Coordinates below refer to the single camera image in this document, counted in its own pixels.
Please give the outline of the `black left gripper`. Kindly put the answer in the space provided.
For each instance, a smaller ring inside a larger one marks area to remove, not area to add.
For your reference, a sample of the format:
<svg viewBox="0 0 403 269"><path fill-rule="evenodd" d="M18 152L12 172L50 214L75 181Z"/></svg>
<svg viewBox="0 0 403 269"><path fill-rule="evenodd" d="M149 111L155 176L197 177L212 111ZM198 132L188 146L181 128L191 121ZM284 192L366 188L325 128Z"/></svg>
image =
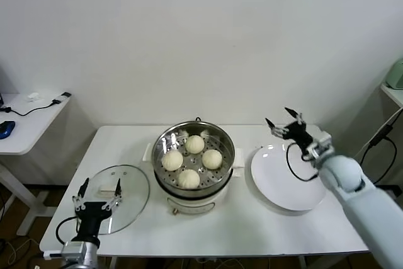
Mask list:
<svg viewBox="0 0 403 269"><path fill-rule="evenodd" d="M85 202L84 195L89 178L79 187L78 193L72 196L74 211L81 221L75 241L100 243L98 239L101 223L110 217L110 211L122 202L121 181L118 179L113 196L107 202Z"/></svg>

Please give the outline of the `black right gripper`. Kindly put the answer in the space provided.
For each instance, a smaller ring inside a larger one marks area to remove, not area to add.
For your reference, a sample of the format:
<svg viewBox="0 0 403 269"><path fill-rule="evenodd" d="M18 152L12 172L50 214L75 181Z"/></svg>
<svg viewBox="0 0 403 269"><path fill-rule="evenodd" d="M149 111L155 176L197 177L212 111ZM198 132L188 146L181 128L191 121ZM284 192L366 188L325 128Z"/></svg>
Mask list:
<svg viewBox="0 0 403 269"><path fill-rule="evenodd" d="M265 121L270 128L270 132L273 136L286 139L293 140L296 143L303 156L308 154L308 147L313 143L313 137L306 131L307 125L303 120L302 113L299 113L291 108L285 107L287 113L289 113L294 119L293 122L289 123L285 128L277 127L272 121L268 118L265 118Z"/></svg>

